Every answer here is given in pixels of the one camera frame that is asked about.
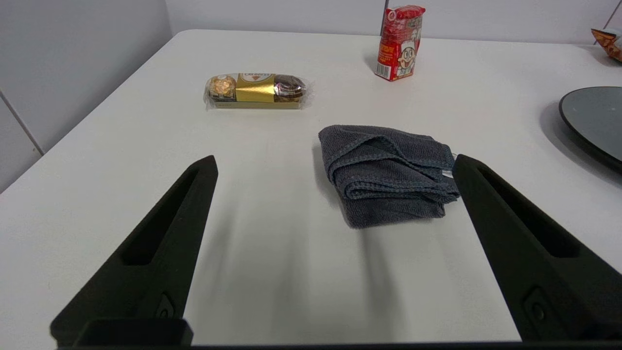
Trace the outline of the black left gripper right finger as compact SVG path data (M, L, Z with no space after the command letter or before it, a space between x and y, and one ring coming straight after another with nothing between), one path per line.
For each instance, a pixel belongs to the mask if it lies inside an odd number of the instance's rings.
M521 339L620 343L620 272L486 164L452 175Z

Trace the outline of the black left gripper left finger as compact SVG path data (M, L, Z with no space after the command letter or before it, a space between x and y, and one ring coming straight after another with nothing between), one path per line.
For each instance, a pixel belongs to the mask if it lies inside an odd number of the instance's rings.
M56 316L58 347L184 347L184 311L218 179L215 157L189 166Z

